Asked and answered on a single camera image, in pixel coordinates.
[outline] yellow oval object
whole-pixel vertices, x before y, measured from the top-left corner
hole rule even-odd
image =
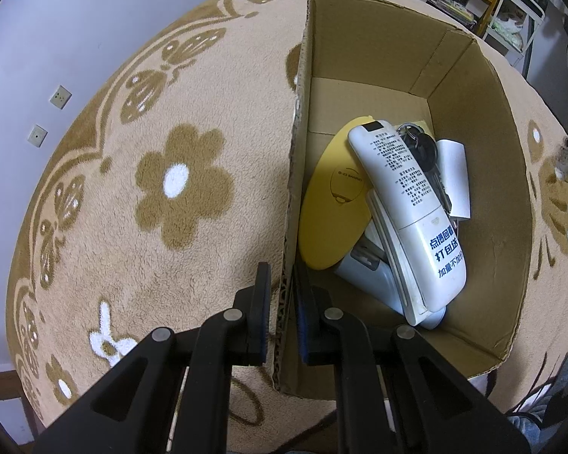
[[[342,260],[372,218],[366,204],[372,184],[347,141],[349,130],[372,121],[371,116],[349,121],[328,144],[309,180],[298,223],[298,248],[312,269]]]

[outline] white paper roll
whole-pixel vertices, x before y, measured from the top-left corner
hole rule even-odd
[[[471,204],[465,146],[452,140],[438,140],[436,143],[441,181],[452,202],[450,217],[467,220],[471,218]]]

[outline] fleece blanket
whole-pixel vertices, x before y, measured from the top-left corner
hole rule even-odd
[[[415,0],[391,1],[453,24]],[[269,362],[281,359],[277,290],[305,18],[306,0],[209,0],[135,53],[71,125],[23,220],[6,305],[12,360],[45,425],[154,328],[191,329],[229,308],[259,261],[274,278]],[[493,396],[504,408],[568,350],[568,183],[552,162],[559,124],[480,45],[512,109],[538,104],[518,126],[534,243],[518,353]],[[281,395],[269,370],[234,370],[229,450],[292,446],[332,419],[332,401]]]

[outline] white flower pattern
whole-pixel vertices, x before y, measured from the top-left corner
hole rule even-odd
[[[92,351],[99,358],[106,359],[109,367],[118,363],[125,354],[137,345],[137,340],[130,336],[116,339],[111,330],[111,309],[109,303],[101,300],[99,303],[99,330],[91,331],[88,335]]]

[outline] gray plastic object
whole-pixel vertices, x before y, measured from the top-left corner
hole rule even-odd
[[[401,306],[400,294],[395,285],[395,278],[387,263],[376,258],[371,264],[371,269],[364,263],[355,259],[348,253],[338,264],[334,273],[345,281],[348,281],[359,290],[370,294],[386,306],[389,306],[398,314],[404,315]],[[444,318],[445,308],[434,312],[425,318],[420,326],[425,329],[434,329]]]

